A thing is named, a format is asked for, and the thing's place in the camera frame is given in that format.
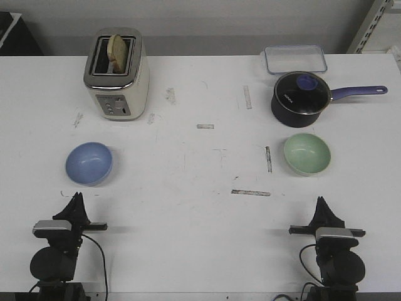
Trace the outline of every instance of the black box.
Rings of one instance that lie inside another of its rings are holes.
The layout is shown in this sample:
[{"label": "black box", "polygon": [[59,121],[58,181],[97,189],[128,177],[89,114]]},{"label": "black box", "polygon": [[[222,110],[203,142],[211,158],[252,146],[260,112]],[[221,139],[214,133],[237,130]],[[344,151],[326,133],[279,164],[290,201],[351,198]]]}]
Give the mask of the black box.
[{"label": "black box", "polygon": [[0,55],[43,55],[21,14],[0,12]]}]

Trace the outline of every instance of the brand logo on saucepan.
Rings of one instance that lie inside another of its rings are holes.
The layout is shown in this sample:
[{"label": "brand logo on saucepan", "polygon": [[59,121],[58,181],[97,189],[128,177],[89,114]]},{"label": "brand logo on saucepan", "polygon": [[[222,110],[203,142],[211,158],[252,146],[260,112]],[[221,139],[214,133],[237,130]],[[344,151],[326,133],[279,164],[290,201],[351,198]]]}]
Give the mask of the brand logo on saucepan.
[{"label": "brand logo on saucepan", "polygon": [[284,94],[284,97],[287,98],[287,100],[288,100],[290,103],[293,103],[293,100],[292,100],[287,94]]}]

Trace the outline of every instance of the black cable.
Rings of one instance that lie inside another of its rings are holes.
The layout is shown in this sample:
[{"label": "black cable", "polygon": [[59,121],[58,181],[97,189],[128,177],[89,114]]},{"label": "black cable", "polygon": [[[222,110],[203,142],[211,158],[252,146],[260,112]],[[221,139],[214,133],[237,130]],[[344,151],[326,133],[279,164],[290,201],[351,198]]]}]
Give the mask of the black cable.
[{"label": "black cable", "polygon": [[35,289],[35,287],[38,286],[38,283],[35,283],[33,287],[31,287],[31,289],[29,290],[29,292],[26,294],[26,298],[25,301],[28,301],[30,299],[30,295],[32,293],[32,291]]},{"label": "black cable", "polygon": [[302,287],[301,297],[299,298],[299,301],[302,301],[303,292],[305,291],[307,285],[313,285],[314,287],[317,287],[317,285],[313,282],[306,282]]},{"label": "black cable", "polygon": [[101,246],[98,244],[98,242],[96,240],[94,240],[92,237],[89,237],[88,235],[82,234],[83,237],[88,238],[89,240],[91,240],[92,242],[94,242],[94,244],[99,248],[100,252],[102,253],[102,258],[103,258],[103,271],[105,273],[105,285],[106,285],[106,297],[105,297],[105,301],[107,301],[108,299],[108,284],[107,284],[107,272],[106,272],[106,256],[105,253],[103,252],[103,249],[101,248]]},{"label": "black cable", "polygon": [[304,250],[307,249],[307,248],[311,248],[312,246],[316,246],[316,244],[304,246],[304,247],[301,249],[301,251],[299,251],[299,260],[300,260],[300,262],[301,262],[301,264],[302,264],[302,267],[308,272],[308,274],[311,275],[311,277],[312,277],[313,279],[315,279],[317,282],[319,282],[320,284],[323,285],[323,283],[321,282],[321,280],[319,280],[317,277],[315,277],[315,276],[308,270],[308,268],[306,267],[306,265],[303,263],[303,260],[302,260],[302,256],[301,256],[301,255],[302,255],[302,252],[304,252]]},{"label": "black cable", "polygon": [[281,293],[281,294],[275,296],[275,298],[273,298],[272,301],[276,301],[276,300],[279,299],[279,298],[285,298],[285,299],[287,299],[288,301],[295,301],[295,300],[292,299],[289,295],[286,295],[286,294],[284,294],[284,293]]}]

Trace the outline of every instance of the clear container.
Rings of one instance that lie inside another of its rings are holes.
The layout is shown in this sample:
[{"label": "clear container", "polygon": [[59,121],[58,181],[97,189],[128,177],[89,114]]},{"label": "clear container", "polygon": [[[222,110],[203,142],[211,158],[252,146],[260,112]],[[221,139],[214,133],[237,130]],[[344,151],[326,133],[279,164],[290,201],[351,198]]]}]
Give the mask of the clear container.
[{"label": "clear container", "polygon": [[268,46],[264,49],[268,73],[292,71],[325,72],[327,64],[318,45]]}]

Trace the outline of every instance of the saucepan lid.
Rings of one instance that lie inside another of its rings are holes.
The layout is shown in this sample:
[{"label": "saucepan lid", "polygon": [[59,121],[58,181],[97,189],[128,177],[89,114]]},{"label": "saucepan lid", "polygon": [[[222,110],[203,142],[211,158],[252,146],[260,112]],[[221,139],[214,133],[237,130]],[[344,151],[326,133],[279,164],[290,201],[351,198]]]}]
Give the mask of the saucepan lid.
[{"label": "saucepan lid", "polygon": [[277,101],[296,114],[320,113],[331,100],[331,91],[324,80],[313,73],[295,71],[283,75],[274,86]]}]

